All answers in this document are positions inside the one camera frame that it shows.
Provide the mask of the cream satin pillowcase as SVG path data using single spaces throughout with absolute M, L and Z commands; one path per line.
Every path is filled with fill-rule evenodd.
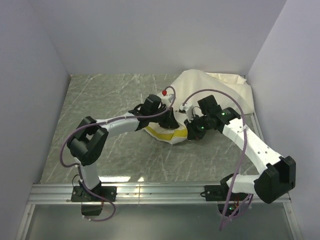
M 255 105 L 253 99 L 252 88 L 247 84 L 247 80 L 237 74 L 225 74 L 225 73 L 208 73 L 197 69 L 190 69 L 183 71 L 174 81 L 170 82 L 176 91 L 176 100 L 173 105 L 174 116 L 179 124 L 177 129 L 165 129 L 158 123 L 150 123 L 147 127 L 148 130 L 153 130 L 159 134 L 165 135 L 177 135 L 180 138 L 187 136 L 187 127 L 184 124 L 186 115 L 179 113 L 179 106 L 196 91 L 206 89 L 206 91 L 199 92 L 192 96 L 187 103 L 196 106 L 200 99 L 203 99 L 209 95 L 213 95 L 217 104 L 222 109 L 231 107 L 240 112 L 237 105 L 227 96 L 212 92 L 218 90 L 228 94 L 241 106 L 245 115 L 255 112 Z

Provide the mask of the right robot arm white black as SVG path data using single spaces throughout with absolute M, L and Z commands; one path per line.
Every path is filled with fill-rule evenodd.
M 219 131 L 229 138 L 246 155 L 257 169 L 257 175 L 232 173 L 220 181 L 220 195 L 231 200 L 236 195 L 256 195 L 270 204 L 296 186 L 296 162 L 291 156 L 284 157 L 265 144 L 231 107 L 218 105 L 209 95 L 200 99 L 202 115 L 193 112 L 193 105 L 181 105 L 179 110 L 187 115 L 184 124 L 188 140 L 201 140 L 207 131 Z

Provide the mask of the cream quilted pillow yellow edge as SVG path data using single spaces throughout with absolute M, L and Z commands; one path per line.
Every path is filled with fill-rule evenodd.
M 175 145 L 187 140 L 188 130 L 185 126 L 179 126 L 176 129 L 166 129 L 158 123 L 151 122 L 144 130 L 158 141 Z

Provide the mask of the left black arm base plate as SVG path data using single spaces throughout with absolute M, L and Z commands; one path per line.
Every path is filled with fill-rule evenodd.
M 116 186 L 97 186 L 91 190 L 94 194 L 99 195 L 111 202 L 116 200 Z M 71 202 L 101 202 L 102 199 L 90 194 L 82 185 L 74 186 L 70 198 Z

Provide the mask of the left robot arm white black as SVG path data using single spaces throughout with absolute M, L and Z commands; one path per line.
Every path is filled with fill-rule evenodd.
M 89 201 L 96 201 L 102 195 L 102 183 L 96 161 L 100 158 L 107 139 L 140 131 L 150 123 L 169 129 L 179 127 L 171 108 L 175 95 L 168 94 L 165 90 L 162 93 L 162 97 L 150 94 L 144 103 L 115 118 L 95 120 L 90 116 L 85 117 L 67 140 L 66 146 L 75 159 L 74 165 L 78 168 L 79 184 L 84 197 Z

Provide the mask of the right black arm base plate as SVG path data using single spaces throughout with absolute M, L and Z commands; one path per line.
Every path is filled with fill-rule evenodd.
M 207 202 L 222 202 L 227 200 L 229 188 L 221 185 L 205 185 L 204 198 Z M 243 201 L 248 196 L 247 193 L 231 193 L 230 201 Z

